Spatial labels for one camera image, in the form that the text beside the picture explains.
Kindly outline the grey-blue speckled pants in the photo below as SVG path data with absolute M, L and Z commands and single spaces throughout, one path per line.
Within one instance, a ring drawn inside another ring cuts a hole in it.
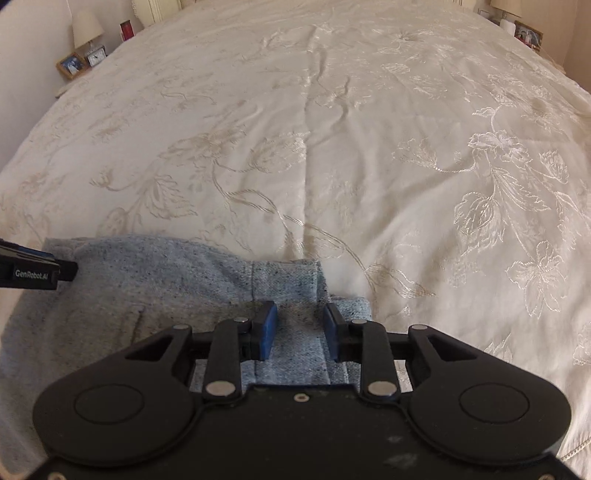
M 279 310 L 270 358 L 249 362 L 242 382 L 358 384 L 360 368 L 329 355 L 322 309 L 332 301 L 314 260 L 249 261 L 200 243 L 125 236 L 46 241 L 78 264 L 54 291 L 26 291 L 1 334 L 1 462 L 19 476 L 45 458 L 32 408 L 46 386 L 176 324 L 206 332 L 250 317 L 266 301 Z

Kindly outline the left cream nightstand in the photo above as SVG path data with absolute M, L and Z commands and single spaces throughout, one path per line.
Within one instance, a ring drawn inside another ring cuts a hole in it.
M 55 93 L 55 99 L 59 99 L 61 96 L 63 96 L 73 85 L 74 82 L 70 82 L 60 87 L 60 89 Z

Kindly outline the cream embroidered bedspread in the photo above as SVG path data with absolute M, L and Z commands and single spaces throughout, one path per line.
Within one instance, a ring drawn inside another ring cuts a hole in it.
M 119 46 L 1 173 L 1 234 L 322 262 L 390 328 L 555 383 L 590 475 L 590 97 L 440 1 L 201 1 Z

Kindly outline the small white alarm clock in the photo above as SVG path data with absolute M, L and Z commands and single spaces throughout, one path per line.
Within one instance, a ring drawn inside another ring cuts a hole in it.
M 91 68 L 94 68 L 102 61 L 104 61 L 106 57 L 106 48 L 103 45 L 101 45 L 100 47 L 95 48 L 86 55 L 86 61 Z

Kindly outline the left cream table lamp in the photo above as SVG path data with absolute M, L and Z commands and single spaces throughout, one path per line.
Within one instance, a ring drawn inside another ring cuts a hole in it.
M 79 49 L 104 34 L 104 29 L 91 9 L 77 11 L 72 18 L 74 48 Z

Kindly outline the cream table lamp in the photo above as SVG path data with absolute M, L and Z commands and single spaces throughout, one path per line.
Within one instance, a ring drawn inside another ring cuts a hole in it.
M 490 6 L 502 11 L 504 14 L 522 17 L 522 1 L 521 0 L 491 0 Z
M 91 9 L 77 11 L 72 18 L 74 48 L 79 49 L 104 34 L 104 29 Z

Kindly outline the cream tufted headboard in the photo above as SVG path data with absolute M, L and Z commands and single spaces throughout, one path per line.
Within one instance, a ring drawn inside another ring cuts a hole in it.
M 144 28 L 174 16 L 182 9 L 180 0 L 132 0 L 131 4 Z

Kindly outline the white cylindrical jar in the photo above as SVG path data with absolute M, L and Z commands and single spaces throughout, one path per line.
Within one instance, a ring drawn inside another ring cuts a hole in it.
M 500 20 L 499 26 L 505 31 L 507 32 L 509 35 L 514 36 L 515 32 L 516 32 L 516 25 L 513 21 L 506 19 L 506 18 L 502 18 Z

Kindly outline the right cream table lamp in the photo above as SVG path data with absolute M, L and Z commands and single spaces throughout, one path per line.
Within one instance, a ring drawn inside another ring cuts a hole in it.
M 522 17 L 522 1 L 521 0 L 491 0 L 490 6 L 502 11 L 504 14 Z

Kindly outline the wooden photo frame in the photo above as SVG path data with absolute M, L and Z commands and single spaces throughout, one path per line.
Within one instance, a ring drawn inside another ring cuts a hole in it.
M 77 78 L 89 68 L 86 60 L 76 52 L 72 52 L 56 63 L 56 69 L 67 80 Z

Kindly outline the right red photo frame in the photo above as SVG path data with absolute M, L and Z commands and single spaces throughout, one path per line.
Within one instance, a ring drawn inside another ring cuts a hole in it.
M 514 36 L 528 48 L 540 53 L 543 33 L 520 21 L 515 21 L 515 26 L 516 29 Z

